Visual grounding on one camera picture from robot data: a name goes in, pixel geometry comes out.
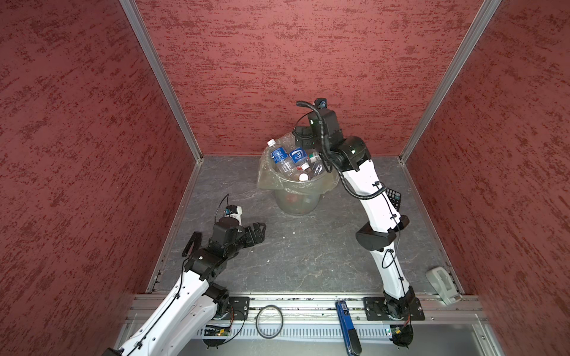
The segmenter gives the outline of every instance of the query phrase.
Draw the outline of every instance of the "red wall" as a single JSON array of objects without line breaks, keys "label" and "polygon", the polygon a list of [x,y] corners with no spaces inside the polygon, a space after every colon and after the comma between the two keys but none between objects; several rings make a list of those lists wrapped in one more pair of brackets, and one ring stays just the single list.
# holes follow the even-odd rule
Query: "red wall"
[{"label": "red wall", "polygon": [[570,2],[503,0],[408,166],[506,353],[570,349]]},{"label": "red wall", "polygon": [[193,160],[119,2],[0,5],[2,355],[97,355]]},{"label": "red wall", "polygon": [[346,134],[396,156],[481,2],[137,4],[204,153],[260,153],[306,112],[296,100],[326,97]]}]

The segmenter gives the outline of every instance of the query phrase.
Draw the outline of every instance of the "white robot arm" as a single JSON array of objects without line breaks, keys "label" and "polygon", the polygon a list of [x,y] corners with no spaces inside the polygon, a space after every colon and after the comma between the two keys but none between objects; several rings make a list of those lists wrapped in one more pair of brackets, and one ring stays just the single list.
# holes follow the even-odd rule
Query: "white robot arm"
[{"label": "white robot arm", "polygon": [[204,324],[229,311],[228,291],[213,281],[241,248],[265,239],[265,224],[243,227],[241,213],[241,207],[227,206],[205,248],[200,248],[202,235],[192,235],[182,253],[188,258],[174,288],[119,350],[107,349],[103,356],[176,356]]},{"label": "white robot arm", "polygon": [[327,109],[327,100],[317,99],[315,105],[298,101],[297,106],[312,110],[308,114],[310,138],[298,135],[295,128],[294,135],[300,145],[313,145],[325,164],[338,171],[346,191],[359,199],[366,210],[369,222],[356,232],[356,240],[371,252],[380,271],[387,314],[394,320],[410,316],[410,304],[416,295],[404,277],[394,249],[396,232],[403,230],[410,220],[400,215],[386,196],[386,187],[378,180],[362,139],[343,137],[335,112]]}]

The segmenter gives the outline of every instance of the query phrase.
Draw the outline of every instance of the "trash can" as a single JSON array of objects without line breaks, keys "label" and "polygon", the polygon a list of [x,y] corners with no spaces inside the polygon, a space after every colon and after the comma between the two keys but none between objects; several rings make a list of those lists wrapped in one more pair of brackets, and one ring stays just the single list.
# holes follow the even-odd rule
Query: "trash can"
[{"label": "trash can", "polygon": [[[288,133],[276,140],[285,148],[293,148],[295,137]],[[272,189],[277,206],[291,215],[305,215],[319,204],[323,194],[332,190],[339,182],[338,173],[324,172],[307,182],[289,181],[275,170],[275,162],[270,157],[269,147],[266,147],[259,161],[257,187]]]}]

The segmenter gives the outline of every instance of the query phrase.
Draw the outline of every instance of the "plastic trash bag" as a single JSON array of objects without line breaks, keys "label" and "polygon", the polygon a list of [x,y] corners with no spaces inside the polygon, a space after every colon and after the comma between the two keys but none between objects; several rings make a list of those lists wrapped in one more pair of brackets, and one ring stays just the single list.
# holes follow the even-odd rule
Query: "plastic trash bag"
[{"label": "plastic trash bag", "polygon": [[[276,142],[289,153],[295,146],[295,136],[289,132]],[[275,170],[275,162],[270,156],[269,147],[265,147],[259,160],[257,188],[260,189],[285,190],[292,194],[315,195],[332,190],[338,182],[339,175],[335,169],[331,173],[325,171],[307,182],[289,181]]]}]

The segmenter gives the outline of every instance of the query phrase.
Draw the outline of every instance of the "gray floor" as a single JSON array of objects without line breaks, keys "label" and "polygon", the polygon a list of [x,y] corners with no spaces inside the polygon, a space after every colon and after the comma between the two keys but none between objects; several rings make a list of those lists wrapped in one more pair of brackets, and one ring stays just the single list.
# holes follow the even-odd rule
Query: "gray floor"
[{"label": "gray floor", "polygon": [[[266,240],[243,249],[228,262],[216,283],[231,292],[363,292],[380,293],[382,280],[368,251],[355,232],[368,220],[361,203],[341,184],[328,192],[305,216],[283,213],[272,191],[257,189],[257,157],[206,157],[173,243],[160,284],[168,291],[180,275],[181,252],[193,231],[203,244],[211,237],[214,212],[230,194],[230,204],[243,207],[242,222],[267,224]],[[410,187],[396,158],[374,159],[380,181],[402,193],[400,213],[410,218],[402,231],[397,256],[406,278],[417,293],[435,293],[425,272],[445,266],[436,242],[429,235]]]}]

